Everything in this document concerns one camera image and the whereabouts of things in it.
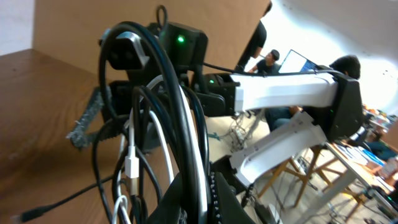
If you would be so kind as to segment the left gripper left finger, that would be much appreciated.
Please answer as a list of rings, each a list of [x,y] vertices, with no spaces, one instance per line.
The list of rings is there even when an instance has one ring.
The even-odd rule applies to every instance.
[[[182,201],[182,178],[177,174],[146,224],[176,224]]]

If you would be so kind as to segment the open laptop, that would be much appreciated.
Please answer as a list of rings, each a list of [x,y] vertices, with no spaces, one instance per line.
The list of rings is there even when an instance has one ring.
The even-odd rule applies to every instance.
[[[279,73],[306,72],[316,69],[317,64],[295,50],[290,49],[279,68]]]

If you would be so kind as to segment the seated person dark hair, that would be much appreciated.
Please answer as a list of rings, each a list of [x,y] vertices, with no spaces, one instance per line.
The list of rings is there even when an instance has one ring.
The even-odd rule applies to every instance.
[[[361,64],[355,55],[345,55],[336,59],[329,66],[322,66],[322,70],[335,70],[343,73],[355,80],[360,78]],[[270,132],[279,128],[285,123],[288,123],[290,118],[300,111],[301,106],[316,106],[315,92],[310,90],[310,93],[284,93],[278,98],[271,100],[271,105],[268,105],[264,116],[267,121]]]

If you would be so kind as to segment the person in black shirt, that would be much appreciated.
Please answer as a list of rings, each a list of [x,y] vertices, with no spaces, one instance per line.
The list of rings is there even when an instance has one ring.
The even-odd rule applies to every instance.
[[[277,73],[279,70],[279,65],[277,61],[280,58],[280,53],[273,49],[265,57],[265,59],[260,60],[255,66],[250,69],[249,73],[264,73],[267,75]]]

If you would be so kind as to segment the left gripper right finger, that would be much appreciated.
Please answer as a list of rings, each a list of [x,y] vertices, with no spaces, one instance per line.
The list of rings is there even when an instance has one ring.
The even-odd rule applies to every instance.
[[[208,202],[208,223],[211,224],[254,224],[244,211],[231,187],[220,172],[210,172],[210,201]]]

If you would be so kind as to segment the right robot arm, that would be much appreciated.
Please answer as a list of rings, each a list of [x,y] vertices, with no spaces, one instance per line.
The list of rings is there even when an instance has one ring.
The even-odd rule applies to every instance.
[[[142,85],[152,88],[164,82],[171,91],[167,97],[170,109],[156,97],[150,98],[148,104],[157,113],[161,136],[172,147],[178,163],[188,167],[193,157],[184,157],[180,138],[187,138],[190,152],[204,153],[206,137],[199,143],[193,140],[183,90],[177,85],[180,65],[172,61],[171,55],[176,52],[187,59],[182,65],[186,70],[202,66],[202,37],[203,32],[195,30],[192,44],[177,43],[170,48],[165,32],[155,35],[135,22],[124,21],[105,32],[99,42],[99,87],[68,134],[72,144],[81,149],[122,134],[116,117],[134,111],[140,103],[133,99],[133,89]],[[303,108],[289,125],[231,156],[231,167],[244,185],[252,184],[300,149],[353,135],[364,122],[359,82],[333,68],[252,78],[232,73],[230,79],[234,112],[294,105]]]

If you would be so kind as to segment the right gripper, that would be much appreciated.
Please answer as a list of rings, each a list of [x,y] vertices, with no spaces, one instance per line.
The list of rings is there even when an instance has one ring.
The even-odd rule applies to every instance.
[[[129,81],[121,80],[110,83],[111,105],[116,110],[116,114],[123,115],[133,111],[133,115],[138,116],[133,118],[135,129],[133,136],[136,138],[136,145],[140,149],[143,149],[146,143],[147,124],[151,120],[149,111],[153,111],[160,122],[160,130],[163,133],[159,134],[158,137],[163,136],[166,143],[170,147],[174,147],[174,130],[170,116],[158,96],[152,92],[163,81],[163,76],[159,75],[153,78],[147,86],[134,86]],[[105,130],[99,135],[99,141],[115,138],[121,134],[105,106],[100,88],[95,87],[83,114],[75,121],[74,128],[66,136],[75,148],[88,148],[94,143],[99,131],[91,133],[86,131],[99,113],[101,113],[105,123],[111,120],[111,124],[105,127]]]

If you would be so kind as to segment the wooden stool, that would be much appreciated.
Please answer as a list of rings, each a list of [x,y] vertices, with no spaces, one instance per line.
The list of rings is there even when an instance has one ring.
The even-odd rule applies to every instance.
[[[299,193],[295,199],[295,203],[293,204],[293,207],[295,208],[298,204],[300,199],[302,198],[302,195],[304,193],[304,190],[307,186],[307,184],[310,183],[310,179],[312,178],[313,174],[318,174],[327,184],[329,187],[331,185],[331,181],[326,177],[324,174],[323,170],[326,170],[328,166],[330,166],[332,163],[336,162],[336,158],[332,158],[329,161],[325,162],[321,166],[317,166],[317,160],[321,155],[321,151],[325,150],[326,147],[320,147],[320,146],[314,146],[311,147],[310,150],[313,152],[313,157],[312,160],[309,163],[309,166],[307,168],[307,171],[299,169],[298,165],[296,164],[296,161],[293,157],[281,162],[279,165],[275,166],[271,170],[265,172],[264,174],[272,174],[271,179],[263,186],[263,188],[260,190],[259,193],[257,193],[257,198],[261,198],[265,192],[273,185],[273,183],[276,181],[278,176],[281,175],[281,173],[285,172],[288,174],[291,174],[295,177],[294,181],[298,182],[301,181],[302,185],[299,190]]]

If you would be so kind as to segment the wooden side panel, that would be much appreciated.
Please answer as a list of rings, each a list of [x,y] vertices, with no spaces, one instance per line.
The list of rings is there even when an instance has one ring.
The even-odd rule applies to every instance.
[[[111,80],[127,77],[124,71],[104,66],[111,44],[123,32],[136,35],[147,55],[170,66],[170,57],[151,34],[148,25],[162,21],[159,6],[169,23],[201,30],[208,38],[204,61],[234,68],[263,16],[268,1],[85,1],[40,0],[35,2],[35,50]]]

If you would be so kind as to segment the cluttered work table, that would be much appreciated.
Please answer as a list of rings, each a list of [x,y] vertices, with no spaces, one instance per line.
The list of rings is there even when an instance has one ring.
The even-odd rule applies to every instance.
[[[365,189],[372,188],[375,186],[380,187],[386,194],[392,192],[392,186],[388,185],[381,181],[381,179],[377,179],[371,169],[368,169],[365,165],[358,164],[354,160],[350,160],[347,158],[340,150],[339,147],[341,146],[338,144],[326,143],[325,146],[332,152],[332,154],[346,167],[346,172],[341,174],[341,178],[336,179],[336,182],[330,184],[330,187],[327,189],[326,193],[329,193],[331,190],[334,190],[335,187],[340,186],[343,184],[343,190],[339,192],[343,192],[344,190],[348,189],[348,186],[352,184],[354,180],[360,181]],[[341,182],[343,177],[349,177],[347,181]],[[375,191],[374,193],[369,193],[372,197],[376,197],[376,200],[384,207],[389,213],[392,214],[393,217],[397,217],[397,210],[392,206],[392,200],[386,198],[379,192]]]

